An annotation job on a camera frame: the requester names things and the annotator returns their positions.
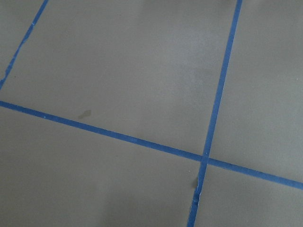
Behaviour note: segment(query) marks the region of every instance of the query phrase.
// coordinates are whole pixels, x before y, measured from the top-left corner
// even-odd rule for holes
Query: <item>blue line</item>
[[[43,10],[45,9],[47,3],[48,3],[48,0],[44,0],[44,2],[42,3],[42,5],[41,5],[39,11],[37,12],[37,14],[36,14],[36,16],[35,16],[35,18],[34,18],[32,24],[29,26],[27,32],[25,33],[25,35],[24,35],[24,37],[23,37],[23,39],[22,39],[22,41],[21,41],[19,47],[17,48],[17,50],[16,50],[16,52],[15,52],[13,58],[11,59],[11,61],[10,61],[9,65],[8,65],[8,67],[6,68],[6,70],[5,70],[5,76],[4,76],[3,79],[0,80],[0,90],[1,90],[2,86],[4,85],[6,79],[8,78],[11,69],[12,69],[13,66],[14,66],[15,60],[16,60],[18,54],[19,54],[19,51],[20,51],[21,47],[22,47],[23,44],[27,41],[27,39],[29,38],[30,34],[32,33],[32,31],[33,31],[33,29],[34,29],[36,23],[38,22],[38,20],[39,20],[41,14],[42,14],[42,12],[43,12]]]
[[[208,164],[212,165],[212,166],[216,166],[216,167],[220,167],[223,169],[228,169],[234,172],[238,172],[241,174],[245,174],[245,175],[249,175],[249,176],[253,176],[253,177],[257,177],[257,178],[261,178],[263,180],[267,180],[267,181],[271,181],[271,182],[275,182],[275,183],[279,183],[279,184],[283,184],[289,187],[293,187],[293,188],[297,188],[297,189],[301,189],[303,190],[303,183],[298,182],[298,181],[293,181],[293,180],[289,180],[280,176],[275,176],[272,174],[266,174],[257,170],[253,170],[253,169],[248,169],[242,166],[237,166],[237,165],[233,165],[227,162],[223,162],[223,161],[219,161],[219,160],[215,160],[215,159],[208,159]]]
[[[227,45],[226,45],[226,49],[225,49],[218,88],[217,88],[217,92],[216,92],[216,96],[215,96],[215,100],[214,100],[213,111],[212,111],[212,115],[211,115],[209,126],[208,126],[208,132],[207,132],[207,136],[206,136],[206,140],[205,140],[203,156],[201,158],[201,166],[200,166],[199,174],[198,174],[198,186],[194,192],[192,205],[191,205],[190,213],[189,213],[189,217],[188,217],[187,227],[194,227],[194,225],[195,225],[196,215],[197,215],[199,201],[200,201],[200,194],[201,194],[202,187],[203,187],[209,153],[210,153],[210,149],[211,149],[212,142],[213,142],[214,129],[216,126],[217,117],[218,117],[218,113],[219,113],[220,102],[221,102],[221,98],[222,98],[228,63],[229,63],[230,55],[232,52],[232,43],[233,43],[233,38],[234,38],[235,32],[236,32],[241,4],[242,4],[242,0],[237,0],[235,12],[234,12],[233,19],[232,19],[232,26],[231,26],[231,30],[229,33],[229,37],[228,37],[228,41],[227,41]]]
[[[88,124],[83,124],[80,122],[76,122],[73,120],[69,120],[66,118],[62,118],[62,117],[58,117],[58,116],[54,116],[51,114],[46,114],[37,110],[32,110],[29,108],[25,108],[19,105],[14,105],[14,104],[10,104],[7,102],[3,102],[0,101],[0,106],[11,109],[11,110],[16,110],[25,114],[30,114],[32,116],[36,116],[36,117],[40,117],[40,118],[44,118],[44,119],[48,119],[50,121],[53,122],[58,122],[58,123],[62,123],[62,124],[66,124],[78,129],[83,129],[86,131],[91,131],[97,134],[101,134],[104,136],[109,136],[118,140],[123,140],[126,142],[130,142],[130,143],[134,143],[137,145],[141,145],[143,147],[147,147],[147,148],[152,148],[155,150],[159,150],[159,151],[164,151],[166,153],[170,153],[173,155],[177,155],[180,157],[185,157],[185,158],[189,158],[191,160],[195,160],[195,161],[200,161],[201,160],[201,156],[197,155],[197,154],[193,154],[184,150],[180,150],[180,149],[176,149],[176,148],[171,148],[165,145],[161,145],[158,143],[154,143],[154,142],[150,142],[150,141],[146,141],[146,140],[142,140],[142,139],[138,139],[136,137],[132,137],[132,136],[128,136],[128,135],[124,135],[118,132],[114,132],[114,131],[109,131],[106,129],[102,129],[102,128],[98,128],[92,125],[88,125]]]
[[[29,114],[29,115],[40,117],[40,118],[43,118],[43,119],[47,119],[47,120],[50,120],[50,121],[53,121],[53,122],[69,125],[69,126],[72,126],[72,127],[78,128],[78,129],[91,131],[91,132],[94,132],[94,133],[109,136],[109,137],[116,138],[116,139],[119,139],[119,140],[127,141],[127,142],[134,143],[134,144],[138,144],[138,145],[141,145],[141,146],[144,146],[144,147],[152,148],[152,149],[159,150],[159,151],[164,151],[164,152],[174,154],[174,155],[177,155],[177,156],[181,156],[181,157],[184,157],[184,158],[188,158],[188,159],[191,159],[191,160],[194,160],[194,161],[199,161],[200,162],[201,158],[202,158],[201,155],[193,154],[193,153],[190,153],[190,152],[187,152],[187,151],[171,148],[171,147],[168,147],[168,146],[164,146],[164,145],[161,145],[161,144],[149,142],[149,141],[146,141],[146,140],[141,140],[141,139],[138,139],[138,138],[135,138],[135,137],[123,135],[121,133],[108,131],[108,130],[105,130],[105,129],[97,128],[97,127],[87,125],[87,124],[83,124],[83,123],[80,123],[80,122],[75,122],[75,121],[68,120],[68,119],[65,119],[65,118],[62,118],[62,117],[58,117],[58,116],[46,114],[46,113],[43,113],[43,112],[40,112],[40,111],[32,110],[32,109],[29,109],[29,108],[24,108],[24,107],[21,107],[19,105],[14,105],[14,104],[10,104],[10,103],[7,103],[7,102],[0,101],[0,106],[2,106],[4,108],[11,109],[11,110],[14,110],[14,111],[18,111],[18,112],[21,112],[21,113]],[[261,179],[264,179],[264,180],[272,181],[272,182],[275,182],[275,183],[279,183],[279,184],[283,184],[283,185],[287,185],[287,186],[290,186],[290,187],[294,187],[294,188],[298,188],[298,189],[303,190],[303,183],[301,183],[301,182],[289,180],[289,179],[282,178],[282,177],[275,176],[275,175],[271,175],[271,174],[266,174],[266,173],[263,173],[263,172],[260,172],[260,171],[256,171],[256,170],[253,170],[253,169],[248,169],[248,168],[245,168],[245,167],[233,165],[233,164],[223,162],[223,161],[219,161],[219,160],[212,159],[212,158],[208,159],[208,164],[210,164],[212,166],[219,167],[219,168],[235,171],[235,172],[242,173],[242,174],[245,174],[245,175],[250,175],[250,176],[253,176],[253,177],[261,178]]]

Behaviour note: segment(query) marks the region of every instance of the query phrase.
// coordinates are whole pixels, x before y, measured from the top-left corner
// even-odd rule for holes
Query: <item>blue tape strip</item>
[[[253,170],[253,169],[248,169],[242,166],[237,166],[237,165],[233,165],[227,162],[223,162],[223,161],[219,161],[216,159],[208,159],[208,164],[212,165],[212,166],[216,166],[216,167],[220,167],[223,169],[228,169],[231,171],[235,171],[241,174],[245,174],[245,175],[249,175],[249,176],[253,176],[253,177],[257,177],[257,178],[261,178],[263,180],[267,180],[267,181],[271,181],[271,182],[275,182],[275,183],[279,183],[279,184],[283,184],[286,186],[290,186],[293,188],[297,188],[297,189],[301,189],[303,190],[303,183],[298,182],[298,181],[293,181],[293,180],[289,180],[280,176],[275,176],[272,174],[266,174],[257,170]]]
[[[221,102],[221,98],[222,98],[228,63],[229,63],[230,55],[232,52],[233,38],[234,38],[235,32],[236,32],[236,27],[237,27],[237,23],[238,23],[238,19],[239,19],[241,5],[242,5],[242,0],[237,0],[235,12],[234,12],[233,19],[232,19],[232,26],[231,26],[231,30],[229,33],[229,37],[228,37],[228,41],[227,41],[227,45],[226,45],[226,49],[225,49],[218,88],[217,88],[216,96],[215,96],[215,100],[214,100],[213,111],[212,111],[212,115],[211,115],[209,126],[208,126],[208,132],[207,132],[207,136],[206,136],[206,140],[205,140],[203,156],[201,158],[201,166],[200,166],[199,174],[198,174],[198,186],[194,192],[192,205],[191,205],[190,213],[189,213],[189,217],[188,217],[187,227],[193,227],[195,225],[196,214],[198,211],[198,206],[199,206],[199,201],[200,201],[200,194],[201,194],[202,187],[203,187],[209,153],[210,153],[210,149],[211,149],[212,142],[213,142],[214,129],[216,126],[217,117],[218,117],[218,113],[219,113],[219,107],[220,107],[220,102]]]
[[[83,124],[83,123],[80,123],[80,122],[75,122],[75,121],[72,121],[72,120],[68,120],[68,119],[65,119],[65,118],[62,118],[62,117],[46,114],[46,113],[36,111],[36,110],[32,110],[32,109],[29,109],[29,108],[24,108],[24,107],[21,107],[19,105],[14,105],[14,104],[10,104],[10,103],[7,103],[7,102],[0,101],[0,106],[2,106],[4,108],[11,109],[11,110],[14,110],[14,111],[29,114],[29,115],[32,115],[32,116],[44,118],[44,119],[47,119],[47,120],[50,120],[50,121],[53,121],[53,122],[66,124],[66,125],[69,125],[69,126],[72,126],[72,127],[76,127],[76,128],[87,130],[87,131],[91,131],[91,132],[98,133],[98,134],[105,135],[105,136],[109,136],[109,137],[112,137],[112,138],[117,138],[117,139],[124,140],[124,141],[130,142],[130,143],[138,144],[138,145],[141,145],[141,146],[144,146],[144,147],[148,147],[148,148],[152,148],[152,149],[155,149],[155,150],[164,151],[164,152],[167,152],[167,153],[170,153],[170,154],[178,155],[178,156],[181,156],[181,157],[189,158],[189,159],[194,160],[194,161],[199,161],[200,162],[201,158],[202,158],[201,155],[193,154],[193,153],[190,153],[190,152],[187,152],[187,151],[171,148],[171,147],[168,147],[168,146],[160,145],[160,144],[149,142],[149,141],[146,141],[146,140],[141,140],[141,139],[138,139],[138,138],[135,138],[135,137],[126,136],[126,135],[123,135],[121,133],[104,130],[104,129],[97,128],[97,127],[94,127],[94,126],[91,126],[91,125],[87,125],[87,124]],[[271,174],[266,174],[266,173],[263,173],[263,172],[260,172],[260,171],[256,171],[256,170],[253,170],[253,169],[248,169],[248,168],[245,168],[245,167],[233,165],[233,164],[223,162],[223,161],[219,161],[219,160],[212,159],[212,158],[208,159],[208,164],[210,164],[212,166],[220,167],[220,168],[223,168],[223,169],[235,171],[235,172],[242,173],[242,174],[245,174],[245,175],[250,175],[250,176],[253,176],[253,177],[261,178],[261,179],[264,179],[264,180],[272,181],[272,182],[279,183],[279,184],[284,184],[284,185],[287,185],[287,186],[290,186],[290,187],[294,187],[294,188],[298,188],[298,189],[303,190],[303,183],[301,183],[301,182],[289,180],[289,179],[282,178],[282,177],[275,176],[275,175],[271,175]]]
[[[6,68],[6,70],[5,70],[5,76],[4,76],[4,78],[3,78],[2,80],[0,80],[0,90],[1,90],[2,86],[4,85],[6,79],[8,78],[11,69],[12,69],[13,66],[14,66],[15,60],[16,60],[18,54],[19,54],[19,51],[20,51],[21,47],[22,47],[23,44],[27,41],[27,39],[29,38],[30,34],[32,33],[32,31],[33,31],[33,29],[34,29],[36,23],[38,22],[38,20],[39,20],[41,14],[42,14],[42,12],[43,12],[43,10],[45,9],[47,3],[48,3],[48,0],[44,0],[44,2],[42,3],[40,9],[39,9],[38,12],[37,12],[37,14],[36,14],[36,16],[35,16],[35,18],[34,18],[32,24],[29,26],[27,32],[25,33],[25,35],[24,35],[24,37],[23,37],[23,39],[22,39],[22,41],[21,41],[19,47],[17,48],[17,50],[16,50],[16,52],[15,52],[13,58],[11,59],[11,61],[10,61],[9,65],[8,65],[8,67]]]
[[[30,114],[32,116],[36,116],[36,117],[40,117],[40,118],[44,118],[44,119],[48,119],[50,121],[53,122],[58,122],[58,123],[62,123],[62,124],[66,124],[78,129],[83,129],[86,131],[91,131],[97,134],[101,134],[104,136],[109,136],[118,140],[123,140],[126,142],[130,142],[130,143],[134,143],[137,145],[141,145],[147,148],[152,148],[155,150],[159,150],[159,151],[164,151],[166,153],[170,153],[173,155],[177,155],[180,157],[185,157],[185,158],[189,158],[195,161],[200,161],[201,160],[201,156],[197,155],[197,154],[193,154],[184,150],[180,150],[180,149],[176,149],[176,148],[171,148],[168,146],[164,146],[158,143],[153,143],[150,141],[146,141],[146,140],[142,140],[142,139],[138,139],[136,137],[132,137],[132,136],[127,136],[118,132],[114,132],[114,131],[109,131],[106,129],[102,129],[102,128],[98,128],[92,125],[88,125],[88,124],[83,124],[80,122],[76,122],[76,121],[72,121],[66,118],[62,118],[62,117],[58,117],[58,116],[54,116],[51,114],[46,114],[37,110],[32,110],[32,109],[28,109],[19,105],[14,105],[14,104],[10,104],[7,102],[3,102],[0,101],[0,106],[11,109],[11,110],[16,110],[25,114]]]

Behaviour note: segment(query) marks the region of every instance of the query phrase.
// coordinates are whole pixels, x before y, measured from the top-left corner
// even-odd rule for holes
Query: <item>gray floor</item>
[[[3,77],[42,0],[0,3]],[[201,155],[235,0],[50,0],[0,100]],[[211,158],[303,182],[303,2],[241,8]],[[0,107],[0,226],[186,226],[200,163]],[[196,225],[302,226],[208,166]]]

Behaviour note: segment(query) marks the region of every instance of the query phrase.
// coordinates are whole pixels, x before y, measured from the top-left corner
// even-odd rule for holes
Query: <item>gray tile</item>
[[[303,191],[208,166],[196,227],[301,227]]]
[[[211,157],[303,182],[303,2],[244,1]]]
[[[199,163],[0,108],[0,226],[186,225]]]
[[[0,79],[32,23],[42,0],[0,1]]]
[[[50,1],[0,98],[201,154],[234,7]]]

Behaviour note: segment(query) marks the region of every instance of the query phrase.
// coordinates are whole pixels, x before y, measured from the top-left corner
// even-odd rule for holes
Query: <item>blue tape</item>
[[[170,153],[170,154],[177,155],[177,156],[180,156],[180,157],[185,157],[185,158],[188,158],[188,159],[191,159],[191,160],[195,160],[195,161],[200,161],[201,160],[200,155],[193,154],[193,153],[190,153],[190,152],[187,152],[187,151],[184,151],[184,150],[171,148],[171,147],[164,146],[164,145],[161,145],[161,144],[158,144],[158,143],[153,143],[153,142],[150,142],[150,141],[138,139],[136,137],[127,136],[127,135],[124,135],[124,134],[121,134],[121,133],[118,133],[118,132],[109,131],[109,130],[98,128],[98,127],[95,127],[95,126],[92,126],[92,125],[83,124],[83,123],[76,122],[76,121],[73,121],[73,120],[69,120],[69,119],[66,119],[66,118],[54,116],[54,115],[51,115],[51,114],[46,114],[46,113],[43,113],[43,112],[40,112],[40,111],[37,111],[37,110],[32,110],[32,109],[29,109],[29,108],[22,107],[22,106],[19,106],[19,105],[14,105],[14,104],[10,104],[10,103],[7,103],[7,102],[0,101],[0,106],[11,109],[11,110],[16,110],[16,111],[19,111],[19,112],[22,112],[22,113],[25,113],[25,114],[29,114],[29,115],[32,115],[32,116],[48,119],[48,120],[53,121],[53,122],[66,124],[66,125],[78,128],[78,129],[91,131],[91,132],[101,134],[101,135],[104,135],[104,136],[109,136],[109,137],[112,137],[112,138],[115,138],[115,139],[118,139],[118,140],[123,140],[123,141],[126,141],[126,142],[141,145],[143,147],[152,148],[152,149],[159,150],[159,151],[164,151],[166,153]]]
[[[232,26],[230,29],[230,33],[229,33],[229,37],[228,37],[228,41],[227,41],[227,45],[226,45],[226,49],[225,49],[218,88],[217,88],[216,96],[215,96],[215,100],[214,100],[213,111],[212,111],[212,115],[211,115],[209,126],[208,126],[203,156],[201,158],[201,166],[200,166],[199,173],[198,173],[198,186],[194,192],[192,205],[191,205],[190,213],[189,213],[189,217],[188,217],[187,227],[193,227],[195,225],[196,215],[197,215],[199,201],[200,201],[200,194],[201,194],[202,187],[203,187],[209,153],[210,153],[210,149],[211,149],[212,142],[213,142],[214,129],[216,126],[217,117],[218,117],[218,113],[219,113],[219,107],[220,107],[220,102],[221,102],[221,98],[222,98],[228,63],[229,63],[230,55],[232,52],[233,38],[234,38],[235,32],[236,32],[236,27],[237,27],[237,23],[238,23],[238,19],[239,19],[241,5],[242,5],[242,0],[237,0],[235,12],[234,12],[233,19],[232,19]]]
[[[223,169],[228,169],[234,172],[238,172],[241,174],[245,174],[245,175],[249,175],[249,176],[253,176],[253,177],[257,177],[263,180],[267,180],[267,181],[271,181],[271,182],[275,182],[275,183],[279,183],[279,184],[283,184],[289,187],[293,187],[293,188],[297,188],[297,189],[301,189],[303,190],[303,183],[298,182],[298,181],[293,181],[293,180],[289,180],[280,176],[275,176],[272,174],[266,174],[257,170],[253,170],[253,169],[249,169],[249,168],[245,168],[242,166],[237,166],[237,165],[233,165],[227,162],[223,162],[223,161],[219,161],[216,159],[208,159],[208,164],[212,165],[212,166],[216,166],[216,167],[220,167]]]
[[[45,9],[47,3],[48,3],[48,0],[44,0],[44,1],[43,1],[43,3],[42,3],[42,5],[41,5],[40,9],[38,10],[38,12],[37,12],[37,14],[36,14],[36,16],[35,16],[35,18],[34,18],[34,20],[33,20],[33,22],[32,22],[32,24],[29,26],[29,28],[28,28],[27,32],[25,33],[25,35],[24,35],[24,37],[23,37],[23,39],[22,39],[22,41],[21,41],[19,47],[17,48],[17,50],[16,50],[16,52],[15,52],[13,58],[11,59],[11,61],[10,61],[9,65],[8,65],[8,67],[6,68],[4,78],[3,78],[2,80],[0,80],[0,90],[1,90],[2,86],[4,85],[6,79],[8,78],[11,69],[12,69],[13,66],[14,66],[15,60],[16,60],[18,54],[19,54],[19,51],[20,51],[21,47],[22,47],[23,44],[27,41],[27,39],[29,38],[30,34],[32,33],[32,31],[33,31],[33,29],[34,29],[36,23],[38,22],[38,20],[39,20],[41,14],[42,14],[42,12],[43,12],[43,10]]]
[[[78,128],[78,129],[83,129],[83,130],[86,130],[86,131],[98,133],[98,134],[101,134],[101,135],[105,135],[105,136],[109,136],[109,137],[116,138],[116,139],[119,139],[119,140],[127,141],[127,142],[130,142],[130,143],[138,144],[138,145],[148,147],[148,148],[152,148],[152,149],[155,149],[155,150],[164,151],[164,152],[174,154],[174,155],[177,155],[177,156],[181,156],[181,157],[185,157],[185,158],[188,158],[188,159],[191,159],[191,160],[194,160],[194,161],[199,161],[200,162],[201,158],[202,158],[201,155],[193,154],[193,153],[190,153],[190,152],[187,152],[187,151],[179,150],[179,149],[176,149],[176,148],[171,148],[171,147],[168,147],[168,146],[164,146],[164,145],[161,145],[161,144],[149,142],[149,141],[146,141],[146,140],[141,140],[141,139],[138,139],[138,138],[135,138],[135,137],[123,135],[121,133],[117,133],[117,132],[114,132],[114,131],[109,131],[109,130],[97,128],[97,127],[87,125],[87,124],[83,124],[83,123],[80,123],[80,122],[75,122],[75,121],[68,120],[68,119],[65,119],[65,118],[62,118],[62,117],[58,117],[58,116],[54,116],[54,115],[51,115],[51,114],[46,114],[46,113],[43,113],[43,112],[40,112],[40,111],[32,110],[32,109],[29,109],[29,108],[24,108],[24,107],[19,106],[19,105],[14,105],[14,104],[11,104],[11,103],[0,101],[0,106],[2,106],[4,108],[11,109],[11,110],[14,110],[14,111],[29,114],[29,115],[32,115],[32,116],[47,119],[47,120],[50,120],[50,121],[53,121],[53,122],[66,124],[66,125]],[[245,174],[245,175],[261,178],[261,179],[264,179],[264,180],[272,181],[272,182],[275,182],[275,183],[279,183],[279,184],[283,184],[283,185],[287,185],[287,186],[290,186],[290,187],[294,187],[294,188],[298,188],[298,189],[303,190],[303,183],[301,183],[301,182],[289,180],[289,179],[282,178],[282,177],[275,176],[275,175],[271,175],[271,174],[266,174],[266,173],[263,173],[263,172],[260,172],[260,171],[256,171],[256,170],[253,170],[253,169],[248,169],[248,168],[245,168],[245,167],[233,165],[233,164],[223,162],[223,161],[219,161],[219,160],[212,159],[212,158],[208,159],[208,164],[210,164],[212,166],[219,167],[219,168],[235,171],[235,172],[242,173],[242,174]]]

